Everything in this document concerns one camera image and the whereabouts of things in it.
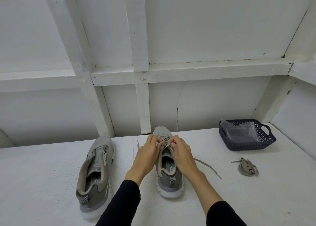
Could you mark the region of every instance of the white painted surface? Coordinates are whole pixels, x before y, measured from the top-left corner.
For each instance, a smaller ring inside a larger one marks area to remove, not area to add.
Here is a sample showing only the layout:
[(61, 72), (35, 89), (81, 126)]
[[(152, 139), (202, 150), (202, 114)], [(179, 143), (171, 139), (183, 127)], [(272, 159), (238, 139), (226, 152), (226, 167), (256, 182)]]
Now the white painted surface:
[(272, 124), (316, 160), (316, 86), (298, 81)]
[[(133, 162), (133, 137), (112, 139), (116, 192)], [(80, 216), (76, 186), (94, 140), (0, 149), (0, 222), (9, 225), (95, 225)]]
[(0, 0), (0, 72), (72, 69), (45, 0)]
[(149, 62), (280, 58), (310, 3), (146, 0)]
[(80, 88), (0, 93), (0, 129), (18, 146), (98, 136)]
[[(316, 216), (316, 162), (272, 125), (277, 142), (260, 151), (229, 151), (218, 134), (208, 129), (178, 134), (216, 191), (247, 225), (314, 225)], [(116, 158), (111, 186), (116, 192), (137, 153), (137, 140), (147, 136), (113, 138)], [(95, 225), (79, 215), (75, 196), (81, 164), (93, 140), (0, 149), (0, 221), (3, 225)], [(231, 161), (249, 158), (259, 177), (245, 177)], [(153, 169), (140, 186), (141, 201), (132, 225), (205, 225), (198, 198), (185, 179), (185, 191), (176, 200), (163, 199), (156, 189)]]
[(140, 135), (135, 85), (104, 86), (103, 92), (117, 137)]
[(137, 106), (142, 134), (151, 133), (148, 84), (135, 84)]
[(0, 92), (78, 88), (73, 69), (0, 73)]
[(145, 0), (125, 0), (134, 71), (148, 71)]
[(288, 75), (316, 85), (316, 62), (294, 63)]
[(99, 135), (114, 136), (113, 125), (101, 87), (95, 87), (90, 72), (94, 68), (91, 49), (76, 0), (46, 0), (61, 40), (77, 76), (81, 91), (89, 101)]
[(312, 0), (305, 16), (286, 50), (285, 57), (295, 62), (308, 62), (316, 53), (316, 0)]
[[(178, 132), (178, 135), (191, 146), (195, 158), (210, 164), (222, 177), (220, 180), (210, 168), (197, 162), (215, 190), (247, 225), (314, 226), (316, 162), (269, 126), (277, 142), (259, 151), (228, 150), (218, 128)], [(137, 140), (142, 146), (146, 138), (134, 137), (134, 157)], [(251, 160), (260, 175), (252, 178), (241, 175), (238, 164), (231, 163), (240, 157)], [(205, 225), (202, 207), (188, 180), (184, 179), (182, 197), (166, 200), (157, 192), (156, 176), (154, 168), (140, 185), (141, 201), (132, 225)]]
[(124, 0), (77, 0), (94, 64), (132, 65)]
[(148, 72), (129, 67), (97, 68), (95, 86), (286, 75), (293, 63), (286, 59), (232, 60), (150, 65)]
[(0, 148), (9, 148), (15, 146), (14, 142), (0, 130)]
[(251, 118), (270, 77), (149, 84), (151, 129), (218, 127), (221, 119)]
[(251, 118), (270, 123), (296, 82), (291, 76), (272, 76)]

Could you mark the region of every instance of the hand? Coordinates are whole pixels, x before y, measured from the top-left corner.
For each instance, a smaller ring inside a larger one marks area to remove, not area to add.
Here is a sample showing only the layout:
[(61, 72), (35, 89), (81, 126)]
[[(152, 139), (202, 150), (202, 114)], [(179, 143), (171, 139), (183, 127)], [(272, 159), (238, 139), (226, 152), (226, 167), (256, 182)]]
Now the hand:
[(133, 180), (140, 186), (143, 178), (153, 169), (162, 143), (157, 136), (148, 135), (146, 143), (138, 150), (132, 168), (127, 172), (125, 179)]
[(178, 135), (170, 139), (171, 146), (174, 150), (174, 160), (180, 172), (190, 180), (191, 176), (199, 172), (198, 167), (193, 159), (190, 146)]

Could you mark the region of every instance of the sneaker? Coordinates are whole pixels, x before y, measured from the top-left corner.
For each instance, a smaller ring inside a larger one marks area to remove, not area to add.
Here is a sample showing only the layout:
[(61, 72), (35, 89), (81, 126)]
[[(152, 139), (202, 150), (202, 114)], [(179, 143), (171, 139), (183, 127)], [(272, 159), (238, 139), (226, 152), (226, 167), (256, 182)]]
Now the sneaker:
[(158, 159), (156, 161), (157, 189), (160, 195), (167, 199), (175, 199), (184, 191), (182, 174), (177, 168), (174, 159), (174, 151), (170, 145), (172, 134), (163, 126), (155, 128), (155, 136), (163, 140)]
[(109, 181), (115, 150), (108, 136), (98, 137), (81, 166), (76, 196), (81, 216), (90, 220), (101, 216), (112, 199)]

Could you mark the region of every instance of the plastic bag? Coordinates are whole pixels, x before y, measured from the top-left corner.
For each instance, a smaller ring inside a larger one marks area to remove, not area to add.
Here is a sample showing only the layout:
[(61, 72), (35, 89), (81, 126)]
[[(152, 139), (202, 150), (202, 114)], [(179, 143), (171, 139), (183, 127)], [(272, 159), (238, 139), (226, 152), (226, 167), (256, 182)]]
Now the plastic bag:
[(254, 122), (246, 122), (235, 126), (226, 120), (221, 120), (221, 126), (225, 129), (227, 137), (235, 143), (260, 142)]

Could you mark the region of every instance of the white wooden beam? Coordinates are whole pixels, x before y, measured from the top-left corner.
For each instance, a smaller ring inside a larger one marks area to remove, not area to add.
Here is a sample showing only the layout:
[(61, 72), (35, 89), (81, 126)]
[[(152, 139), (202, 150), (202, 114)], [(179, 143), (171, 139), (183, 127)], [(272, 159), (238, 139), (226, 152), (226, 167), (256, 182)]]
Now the white wooden beam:
[(0, 93), (78, 87), (72, 69), (0, 73)]
[(134, 71), (148, 71), (145, 0), (125, 0)]
[(316, 62), (294, 63), (288, 75), (316, 85)]
[(107, 67), (96, 69), (91, 76), (95, 86), (144, 84), (287, 75), (292, 64), (286, 59), (154, 64), (149, 66), (148, 72), (134, 72), (133, 66)]
[(2, 130), (0, 130), (0, 148), (9, 148), (16, 146), (15, 143), (7, 136)]
[(151, 133), (148, 84), (136, 84), (137, 105), (142, 134)]
[(76, 0), (46, 0), (57, 25), (80, 88), (89, 100), (98, 133), (114, 136), (113, 125), (101, 87), (95, 87), (90, 71), (94, 68), (87, 36)]
[(306, 14), (286, 50), (285, 58), (295, 62), (309, 62), (316, 53), (316, 0), (312, 0)]
[(297, 79), (291, 76), (272, 76), (252, 118), (261, 123), (269, 123), (293, 89)]

